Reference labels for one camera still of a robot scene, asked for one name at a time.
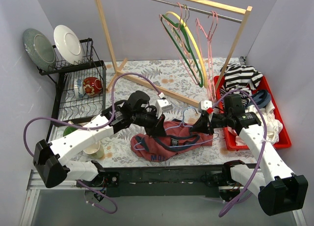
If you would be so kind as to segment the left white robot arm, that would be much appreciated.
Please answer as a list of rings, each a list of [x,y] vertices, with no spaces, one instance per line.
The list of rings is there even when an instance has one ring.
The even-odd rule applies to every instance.
[[[39,141],[35,146],[33,165],[47,188],[56,187],[66,179],[84,180],[92,186],[101,186],[105,170],[97,161],[78,162],[72,158],[132,124],[143,127],[149,136],[164,137],[164,112],[171,109],[172,104],[166,98],[150,105],[150,97],[146,93],[135,91],[127,100],[115,102],[69,135],[51,142]]]

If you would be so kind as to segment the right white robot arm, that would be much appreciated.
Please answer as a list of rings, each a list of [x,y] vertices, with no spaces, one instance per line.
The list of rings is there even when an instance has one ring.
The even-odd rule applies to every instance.
[[[302,209],[308,189],[303,175],[296,175],[267,141],[266,123],[262,116],[246,112],[239,94],[225,94],[221,101],[223,113],[216,114],[209,100],[199,102],[200,118],[190,129],[212,135],[214,129],[230,127],[244,141],[257,163],[250,169],[243,161],[224,163],[222,180],[227,185],[240,183],[243,191],[249,190],[259,201],[268,216]]]

